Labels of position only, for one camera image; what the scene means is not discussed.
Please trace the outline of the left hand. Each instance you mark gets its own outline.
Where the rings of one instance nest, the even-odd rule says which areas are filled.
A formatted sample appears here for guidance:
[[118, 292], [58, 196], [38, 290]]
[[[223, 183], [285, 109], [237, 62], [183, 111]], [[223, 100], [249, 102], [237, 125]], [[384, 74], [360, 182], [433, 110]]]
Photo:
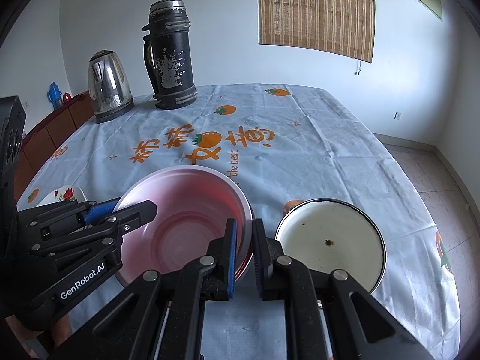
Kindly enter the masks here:
[[[30, 331], [26, 329], [14, 315], [6, 317], [5, 321], [10, 327], [10, 330], [12, 330], [16, 336], [16, 339], [21, 343], [26, 353], [32, 359], [39, 359], [39, 354], [29, 346], [28, 342], [40, 336], [41, 331]], [[62, 317], [55, 326], [48, 329], [46, 333], [47, 336], [53, 340], [55, 348], [63, 344], [66, 339], [72, 335], [72, 326], [69, 315], [64, 315], [64, 317]]]

